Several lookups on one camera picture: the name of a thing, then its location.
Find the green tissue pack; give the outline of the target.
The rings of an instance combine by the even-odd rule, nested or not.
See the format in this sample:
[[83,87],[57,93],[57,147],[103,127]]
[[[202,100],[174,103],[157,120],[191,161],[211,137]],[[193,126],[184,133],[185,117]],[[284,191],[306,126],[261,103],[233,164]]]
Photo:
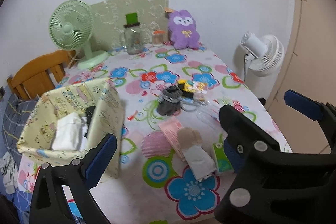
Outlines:
[[213,143],[211,149],[211,157],[215,162],[217,176],[225,173],[232,173],[234,171],[228,157],[224,153],[223,143]]

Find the beige white sock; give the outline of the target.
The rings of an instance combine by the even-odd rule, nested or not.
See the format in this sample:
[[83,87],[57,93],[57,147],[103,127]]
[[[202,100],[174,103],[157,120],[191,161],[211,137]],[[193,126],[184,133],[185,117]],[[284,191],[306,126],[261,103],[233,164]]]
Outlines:
[[199,131],[185,127],[178,131],[177,136],[183,156],[195,179],[203,181],[212,176],[217,168],[212,157],[202,148],[203,140]]

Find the pink packet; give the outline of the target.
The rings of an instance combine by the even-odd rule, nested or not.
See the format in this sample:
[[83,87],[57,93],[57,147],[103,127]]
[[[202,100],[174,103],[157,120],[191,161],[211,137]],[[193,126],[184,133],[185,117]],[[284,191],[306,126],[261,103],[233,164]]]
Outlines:
[[175,117],[160,123],[159,128],[179,158],[188,164],[184,152],[194,145],[197,139],[195,131],[190,127],[184,127]]

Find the grey sock bundle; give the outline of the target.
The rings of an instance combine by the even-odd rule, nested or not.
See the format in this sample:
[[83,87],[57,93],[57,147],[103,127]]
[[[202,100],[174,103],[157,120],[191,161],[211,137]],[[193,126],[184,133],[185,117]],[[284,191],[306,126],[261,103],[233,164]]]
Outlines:
[[161,116],[172,116],[181,109],[182,91],[172,85],[161,92],[157,112]]

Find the crumpled white cloth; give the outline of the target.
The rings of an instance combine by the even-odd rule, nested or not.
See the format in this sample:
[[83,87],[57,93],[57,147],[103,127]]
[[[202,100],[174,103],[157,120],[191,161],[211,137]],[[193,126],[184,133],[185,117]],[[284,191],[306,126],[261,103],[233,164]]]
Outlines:
[[7,194],[14,194],[18,187],[18,169],[17,165],[9,152],[1,158],[1,175]]

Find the yellow fabric storage box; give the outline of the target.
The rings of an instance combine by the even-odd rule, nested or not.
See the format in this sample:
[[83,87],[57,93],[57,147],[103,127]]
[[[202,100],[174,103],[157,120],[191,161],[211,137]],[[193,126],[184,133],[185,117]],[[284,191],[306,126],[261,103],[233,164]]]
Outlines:
[[108,77],[54,89],[39,98],[17,149],[38,164],[66,165],[113,134],[117,149],[106,172],[116,178],[124,118],[119,94]]

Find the white standing fan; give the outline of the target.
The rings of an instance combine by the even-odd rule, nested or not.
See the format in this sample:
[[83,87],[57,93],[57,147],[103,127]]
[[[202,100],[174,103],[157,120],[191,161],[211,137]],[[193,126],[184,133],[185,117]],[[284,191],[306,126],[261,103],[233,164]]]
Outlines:
[[257,77],[267,77],[282,65],[284,46],[276,36],[265,35],[259,39],[252,32],[246,32],[240,44],[247,51],[244,56],[244,80],[248,71]]

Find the floral tablecloth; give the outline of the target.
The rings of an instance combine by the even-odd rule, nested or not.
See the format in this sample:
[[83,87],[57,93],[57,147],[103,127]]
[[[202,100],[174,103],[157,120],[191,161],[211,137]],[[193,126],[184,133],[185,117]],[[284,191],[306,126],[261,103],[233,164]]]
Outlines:
[[[219,110],[230,105],[290,151],[284,135],[245,83],[215,53],[150,47],[138,55],[114,50],[99,65],[72,67],[56,90],[43,94],[27,120],[18,151],[38,164],[68,164],[84,151],[54,151],[57,122],[97,105],[94,147],[108,131],[120,155],[91,190],[112,223],[192,223],[213,216],[235,178],[223,157],[225,132]],[[198,182],[180,157],[177,132],[201,134],[202,147],[214,156],[217,173]]]

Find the black item in box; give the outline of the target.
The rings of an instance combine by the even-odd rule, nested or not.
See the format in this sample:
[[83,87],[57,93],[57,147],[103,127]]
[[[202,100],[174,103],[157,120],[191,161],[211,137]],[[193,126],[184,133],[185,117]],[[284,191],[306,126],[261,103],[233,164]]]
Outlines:
[[86,108],[86,110],[85,110],[85,117],[86,117],[86,122],[87,122],[87,127],[88,128],[90,127],[95,108],[96,108],[95,106],[90,106],[90,107]]

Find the yellow snack packet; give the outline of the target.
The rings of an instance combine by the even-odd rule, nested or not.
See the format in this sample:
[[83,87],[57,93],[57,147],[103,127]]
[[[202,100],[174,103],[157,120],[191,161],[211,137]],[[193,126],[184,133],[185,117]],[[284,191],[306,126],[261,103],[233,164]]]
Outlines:
[[207,94],[207,84],[192,80],[179,80],[178,87],[182,96],[193,100],[204,101]]

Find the purple plush bunny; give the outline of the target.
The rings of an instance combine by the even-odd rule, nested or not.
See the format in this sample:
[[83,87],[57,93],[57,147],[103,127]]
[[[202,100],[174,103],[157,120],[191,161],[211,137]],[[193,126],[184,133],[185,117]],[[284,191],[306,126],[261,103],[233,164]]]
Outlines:
[[170,41],[176,50],[200,47],[200,34],[197,32],[196,21],[187,10],[169,13],[168,29]]

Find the green desk fan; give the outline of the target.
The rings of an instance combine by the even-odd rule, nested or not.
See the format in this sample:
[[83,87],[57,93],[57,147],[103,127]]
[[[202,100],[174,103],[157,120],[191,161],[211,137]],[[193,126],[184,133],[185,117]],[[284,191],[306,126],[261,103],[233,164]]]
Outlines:
[[85,2],[70,0],[60,4],[49,20],[49,34],[53,43],[65,51],[84,51],[78,69],[84,70],[99,65],[109,54],[104,50],[92,51],[94,17]]

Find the toothpick jar orange lid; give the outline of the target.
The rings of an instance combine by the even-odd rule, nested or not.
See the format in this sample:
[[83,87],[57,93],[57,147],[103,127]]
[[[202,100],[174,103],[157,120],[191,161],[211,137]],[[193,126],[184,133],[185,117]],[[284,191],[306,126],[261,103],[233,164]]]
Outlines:
[[166,34],[163,30],[154,30],[152,33],[152,44],[155,47],[160,47],[164,43],[164,35]]

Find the glass mason jar mug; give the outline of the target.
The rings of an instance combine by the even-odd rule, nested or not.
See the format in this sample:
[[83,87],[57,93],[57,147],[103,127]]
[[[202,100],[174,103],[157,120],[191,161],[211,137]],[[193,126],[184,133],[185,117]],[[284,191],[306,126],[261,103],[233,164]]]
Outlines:
[[124,46],[129,55],[142,53],[145,46],[142,41],[140,22],[124,25]]

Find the green cup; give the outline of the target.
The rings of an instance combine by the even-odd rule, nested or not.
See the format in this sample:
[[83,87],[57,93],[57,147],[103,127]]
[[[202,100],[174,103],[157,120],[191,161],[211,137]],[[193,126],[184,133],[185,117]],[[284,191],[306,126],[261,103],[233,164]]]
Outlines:
[[126,25],[127,26],[139,24],[138,15],[137,15],[136,12],[126,14],[125,17],[126,17]]

